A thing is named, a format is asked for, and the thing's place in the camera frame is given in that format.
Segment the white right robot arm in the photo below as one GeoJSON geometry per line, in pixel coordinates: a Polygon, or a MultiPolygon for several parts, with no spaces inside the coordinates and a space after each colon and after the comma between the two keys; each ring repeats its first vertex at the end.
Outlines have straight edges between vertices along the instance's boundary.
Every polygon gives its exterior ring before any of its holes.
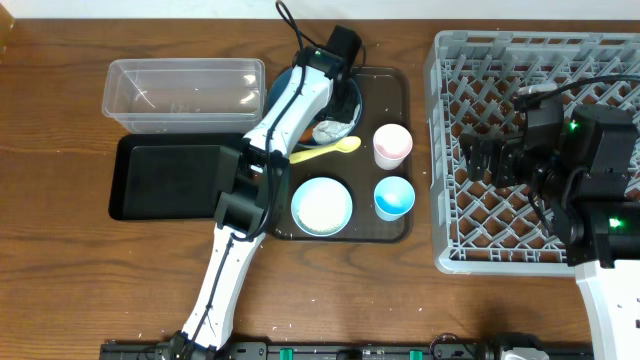
{"type": "Polygon", "coordinates": [[[597,359],[639,352],[639,204],[625,196],[639,131],[629,112],[606,104],[578,104],[566,115],[563,95],[624,79],[525,87],[514,97],[522,132],[459,137],[470,180],[489,173],[493,186],[525,184],[531,205],[550,204],[553,218],[542,224],[565,245],[597,359]]]}

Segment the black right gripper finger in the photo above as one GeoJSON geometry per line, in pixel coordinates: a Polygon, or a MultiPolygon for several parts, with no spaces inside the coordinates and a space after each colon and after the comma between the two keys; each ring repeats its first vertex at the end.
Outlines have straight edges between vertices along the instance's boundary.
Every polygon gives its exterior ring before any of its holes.
{"type": "Polygon", "coordinates": [[[498,135],[489,134],[462,133],[459,136],[460,146],[464,150],[490,149],[499,140],[498,135]]]}
{"type": "Polygon", "coordinates": [[[500,142],[496,142],[490,149],[464,150],[466,170],[471,181],[480,181],[485,178],[485,173],[490,173],[490,183],[497,184],[498,163],[500,159],[500,142]]]}

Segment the white napkin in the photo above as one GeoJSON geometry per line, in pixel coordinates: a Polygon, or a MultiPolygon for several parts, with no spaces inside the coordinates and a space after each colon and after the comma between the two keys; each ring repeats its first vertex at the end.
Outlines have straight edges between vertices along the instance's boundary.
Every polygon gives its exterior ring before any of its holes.
{"type": "Polygon", "coordinates": [[[334,143],[346,137],[359,121],[361,106],[355,107],[353,117],[349,123],[342,123],[335,120],[323,120],[312,130],[312,139],[318,145],[334,143]]]}

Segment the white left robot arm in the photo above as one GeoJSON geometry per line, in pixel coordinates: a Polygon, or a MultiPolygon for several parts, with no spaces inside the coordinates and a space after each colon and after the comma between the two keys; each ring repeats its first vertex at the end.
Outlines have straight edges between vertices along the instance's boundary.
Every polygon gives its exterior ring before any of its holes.
{"type": "Polygon", "coordinates": [[[314,118],[345,106],[360,36],[337,25],[324,45],[301,47],[289,82],[266,116],[220,149],[213,181],[214,244],[194,309],[169,343],[171,359],[213,359],[227,343],[252,258],[285,197],[289,157],[314,118]]]}

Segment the pink plastic cup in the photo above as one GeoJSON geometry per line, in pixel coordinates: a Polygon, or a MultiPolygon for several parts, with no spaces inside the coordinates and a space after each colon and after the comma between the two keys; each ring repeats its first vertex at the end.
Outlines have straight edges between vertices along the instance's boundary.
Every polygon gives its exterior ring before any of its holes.
{"type": "Polygon", "coordinates": [[[383,170],[397,168],[413,147],[410,132],[398,124],[385,124],[373,136],[374,161],[383,170]]]}

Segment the light blue plastic cup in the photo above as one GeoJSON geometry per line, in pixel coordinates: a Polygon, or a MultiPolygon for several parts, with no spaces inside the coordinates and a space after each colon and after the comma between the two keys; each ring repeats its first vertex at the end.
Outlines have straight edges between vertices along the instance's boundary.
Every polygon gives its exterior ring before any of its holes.
{"type": "Polygon", "coordinates": [[[407,214],[416,200],[411,183],[398,176],[389,176],[379,181],[373,196],[377,216],[387,222],[398,220],[407,214]]]}

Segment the light blue bowl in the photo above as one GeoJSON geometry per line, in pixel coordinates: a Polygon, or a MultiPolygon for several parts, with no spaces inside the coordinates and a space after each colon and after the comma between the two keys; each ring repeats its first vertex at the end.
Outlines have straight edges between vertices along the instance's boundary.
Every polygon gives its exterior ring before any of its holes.
{"type": "Polygon", "coordinates": [[[304,233],[329,237],[341,231],[353,214],[353,200],[339,181],[316,177],[300,185],[291,200],[294,223],[304,233]]]}

